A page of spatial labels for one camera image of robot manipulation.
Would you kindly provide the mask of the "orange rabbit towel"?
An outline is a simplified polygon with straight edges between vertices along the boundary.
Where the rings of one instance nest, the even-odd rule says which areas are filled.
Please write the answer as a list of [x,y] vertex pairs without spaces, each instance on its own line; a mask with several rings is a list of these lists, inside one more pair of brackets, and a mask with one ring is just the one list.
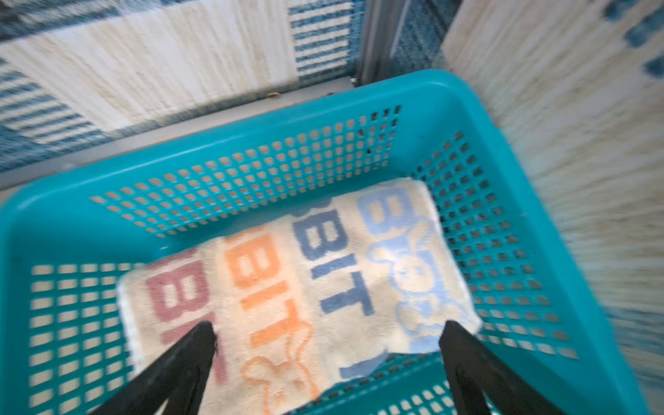
[[410,178],[152,262],[121,278],[118,299],[139,370],[213,325],[203,414],[287,413],[390,354],[434,352],[449,321],[482,325],[429,190]]

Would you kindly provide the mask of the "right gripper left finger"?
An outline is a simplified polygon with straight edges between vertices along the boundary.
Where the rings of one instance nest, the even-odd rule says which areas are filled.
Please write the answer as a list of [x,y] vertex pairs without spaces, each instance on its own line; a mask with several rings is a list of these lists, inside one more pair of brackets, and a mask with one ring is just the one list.
[[209,321],[198,323],[146,370],[93,412],[95,414],[197,414],[206,389],[217,337]]

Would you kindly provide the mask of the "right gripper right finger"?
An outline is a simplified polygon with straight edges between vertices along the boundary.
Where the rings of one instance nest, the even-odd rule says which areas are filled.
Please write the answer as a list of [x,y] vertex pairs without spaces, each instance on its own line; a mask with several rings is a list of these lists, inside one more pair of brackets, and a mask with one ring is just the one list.
[[461,324],[445,323],[439,348],[457,413],[490,414],[489,405],[501,414],[562,413]]

